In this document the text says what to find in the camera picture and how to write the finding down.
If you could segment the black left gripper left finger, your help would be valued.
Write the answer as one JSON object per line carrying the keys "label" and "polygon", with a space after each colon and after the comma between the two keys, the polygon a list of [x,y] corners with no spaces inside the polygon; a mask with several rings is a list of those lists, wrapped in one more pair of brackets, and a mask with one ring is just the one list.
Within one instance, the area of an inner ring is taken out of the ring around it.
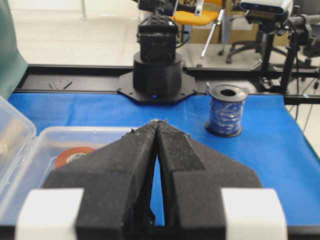
{"label": "black left gripper left finger", "polygon": [[54,169],[24,201],[17,240],[126,240],[148,226],[158,122]]}

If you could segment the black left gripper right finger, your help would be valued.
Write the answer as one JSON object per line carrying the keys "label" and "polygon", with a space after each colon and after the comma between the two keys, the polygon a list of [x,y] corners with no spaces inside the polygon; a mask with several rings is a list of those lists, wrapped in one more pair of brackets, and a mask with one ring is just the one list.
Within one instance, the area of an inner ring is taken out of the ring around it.
{"label": "black left gripper right finger", "polygon": [[160,121],[157,143],[166,222],[183,240],[286,240],[275,190],[256,172]]}

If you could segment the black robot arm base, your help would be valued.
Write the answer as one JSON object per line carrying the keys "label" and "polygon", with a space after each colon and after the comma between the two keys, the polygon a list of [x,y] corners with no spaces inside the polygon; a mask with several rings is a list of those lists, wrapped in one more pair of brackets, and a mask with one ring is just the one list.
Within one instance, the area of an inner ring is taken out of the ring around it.
{"label": "black robot arm base", "polygon": [[150,12],[137,27],[140,50],[132,71],[119,77],[118,92],[143,104],[173,104],[197,93],[194,77],[183,72],[176,52],[179,28],[171,17],[184,6],[177,0],[139,0]]}

